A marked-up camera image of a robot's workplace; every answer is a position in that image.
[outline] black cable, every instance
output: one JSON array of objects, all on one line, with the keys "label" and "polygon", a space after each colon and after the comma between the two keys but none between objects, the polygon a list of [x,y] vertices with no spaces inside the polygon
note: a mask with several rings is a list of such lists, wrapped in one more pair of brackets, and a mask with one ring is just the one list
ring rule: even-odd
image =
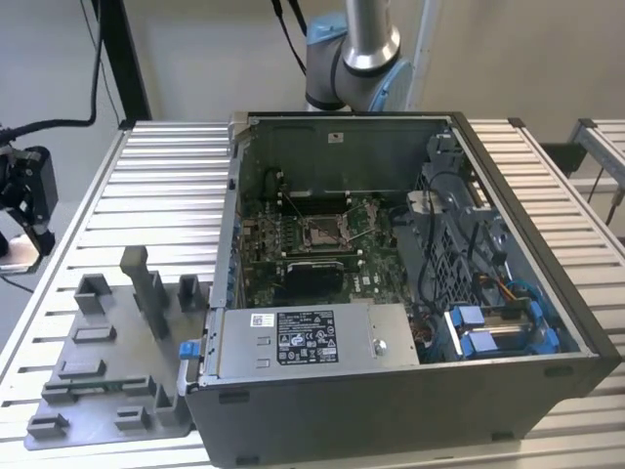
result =
[{"label": "black cable", "polygon": [[4,280],[5,282],[9,283],[11,286],[14,286],[15,288],[19,288],[20,290],[27,291],[28,293],[31,293],[31,294],[33,293],[33,290],[31,290],[27,286],[20,285],[19,283],[9,280],[8,278],[4,276],[0,276],[0,279]]},{"label": "black cable", "polygon": [[473,225],[473,231],[471,232],[471,239],[469,240],[469,250],[467,251],[467,258],[473,260],[473,250],[476,247],[476,241],[478,240],[479,223],[476,222]]},{"label": "black cable", "polygon": [[100,57],[102,55],[102,1],[98,2],[98,47],[96,49],[96,57],[94,60],[94,71],[91,81],[91,114],[86,120],[77,119],[49,119],[31,122],[22,127],[15,129],[5,129],[0,131],[0,143],[11,142],[18,137],[39,132],[41,130],[53,129],[56,127],[91,127],[96,122],[97,115],[97,97],[98,97],[98,78],[100,76]]},{"label": "black cable", "polygon": [[289,5],[291,5],[291,10],[293,10],[293,15],[295,15],[297,23],[300,25],[300,29],[302,29],[302,34],[304,34],[304,37],[306,37],[309,31],[308,27],[306,26],[306,19],[304,18],[304,14],[302,13],[299,2],[297,0],[289,0]]},{"label": "black cable", "polygon": [[[91,30],[91,25],[89,24],[89,17],[87,16],[87,10],[85,10],[85,0],[80,0],[80,8],[82,9],[82,16],[85,19],[85,23],[87,24],[87,29],[89,30],[89,37],[91,38],[91,43],[94,45],[94,49],[98,51],[98,44],[96,44],[94,33]],[[113,108],[113,112],[115,113],[115,120],[117,121],[117,127],[119,127],[119,123],[121,121],[119,120],[119,113],[117,112],[117,108],[115,107],[115,103],[113,102],[113,97],[110,94],[110,88],[108,88],[108,80],[106,79],[106,70],[104,70],[102,57],[100,57],[100,69],[102,71],[102,79],[104,80],[104,88],[106,89],[108,102],[110,103],[110,106]]]},{"label": "black cable", "polygon": [[426,258],[423,261],[421,270],[419,271],[419,276],[417,277],[417,291],[419,292],[419,296],[421,297],[423,302],[430,309],[430,312],[437,313],[438,312],[437,305],[434,303],[434,301],[431,301],[428,298],[426,298],[426,295],[423,293],[423,279],[425,278],[426,270],[428,269],[428,264],[430,264],[432,260],[432,252],[434,248],[435,222],[436,222],[434,203],[432,202],[432,194],[430,191],[428,191],[428,202],[430,204],[430,223],[428,227],[428,244],[426,246]]},{"label": "black cable", "polygon": [[293,56],[297,61],[297,65],[300,66],[300,70],[302,71],[302,73],[306,75],[306,67],[302,62],[302,59],[300,59],[300,56],[298,56],[295,47],[293,47],[293,43],[291,42],[291,36],[289,35],[289,31],[286,28],[286,24],[284,23],[284,17],[282,15],[282,4],[280,3],[280,0],[271,0],[271,4],[273,5],[273,11],[277,16],[277,20],[280,22],[280,26],[282,27],[282,32],[284,32],[284,36],[286,37],[286,42],[289,43],[289,48],[291,49],[291,52],[293,53]]},{"label": "black cable", "polygon": [[593,188],[590,189],[590,194],[588,195],[588,200],[586,200],[588,203],[590,203],[590,201],[593,199],[593,195],[595,194],[595,189],[597,188],[597,184],[599,183],[599,179],[602,178],[602,174],[604,173],[604,169],[602,168],[599,171],[599,174],[597,175],[597,179],[595,180],[595,184],[593,185]]},{"label": "black cable", "polygon": [[612,203],[612,206],[609,207],[609,213],[607,214],[607,218],[605,219],[605,225],[609,227],[609,224],[612,221],[612,218],[614,218],[614,212],[616,211],[616,204]]}]

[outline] white sticker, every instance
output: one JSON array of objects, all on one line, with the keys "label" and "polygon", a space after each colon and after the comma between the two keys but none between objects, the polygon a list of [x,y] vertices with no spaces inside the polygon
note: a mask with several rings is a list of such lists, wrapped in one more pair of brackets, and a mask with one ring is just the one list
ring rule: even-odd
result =
[{"label": "white sticker", "polygon": [[333,132],[328,134],[328,144],[342,144],[343,132]]},{"label": "white sticker", "polygon": [[273,313],[255,313],[250,320],[250,327],[273,327],[274,321],[275,315]]}]

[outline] slotted aluminum surface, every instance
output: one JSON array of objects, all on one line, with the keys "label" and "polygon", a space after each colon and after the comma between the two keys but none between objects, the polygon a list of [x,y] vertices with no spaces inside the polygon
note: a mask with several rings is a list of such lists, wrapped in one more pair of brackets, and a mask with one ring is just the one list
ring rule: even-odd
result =
[{"label": "slotted aluminum surface", "polygon": [[605,139],[612,142],[621,154],[625,154],[625,120],[593,119],[593,122],[597,124]]},{"label": "slotted aluminum surface", "polygon": [[581,144],[625,188],[625,120],[581,119],[571,140]]},{"label": "slotted aluminum surface", "polygon": [[[625,355],[625,261],[617,241],[526,131],[507,120],[472,125]],[[102,272],[113,284],[127,283],[116,267],[122,246],[140,242],[148,246],[149,262],[165,281],[177,281],[182,273],[212,279],[227,167],[226,125],[140,123],[113,145],[0,356],[0,369],[5,369],[0,384],[0,463],[32,466],[38,461],[63,469],[88,464],[209,465],[196,432],[182,439],[33,452],[23,448],[21,439],[69,332],[73,288],[82,274]],[[427,422],[416,419],[419,424]],[[297,467],[590,468],[623,461],[625,365],[620,365],[589,397],[557,405],[521,442]]]}]

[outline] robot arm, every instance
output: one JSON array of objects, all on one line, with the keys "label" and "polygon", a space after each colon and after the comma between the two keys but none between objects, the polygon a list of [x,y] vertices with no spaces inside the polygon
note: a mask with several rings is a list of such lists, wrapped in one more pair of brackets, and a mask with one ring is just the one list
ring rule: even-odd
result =
[{"label": "robot arm", "polygon": [[32,272],[52,252],[55,236],[48,224],[58,199],[47,149],[0,146],[0,209],[24,230],[11,241],[0,234],[0,274]]},{"label": "robot arm", "polygon": [[389,2],[346,0],[347,14],[311,21],[307,36],[309,110],[401,110],[412,65],[401,57]]}]

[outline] power supply label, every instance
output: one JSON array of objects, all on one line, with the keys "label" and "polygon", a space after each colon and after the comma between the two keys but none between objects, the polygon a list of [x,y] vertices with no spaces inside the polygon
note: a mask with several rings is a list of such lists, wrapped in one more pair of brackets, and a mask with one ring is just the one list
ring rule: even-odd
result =
[{"label": "power supply label", "polygon": [[277,314],[278,363],[337,363],[338,345],[333,311]]}]

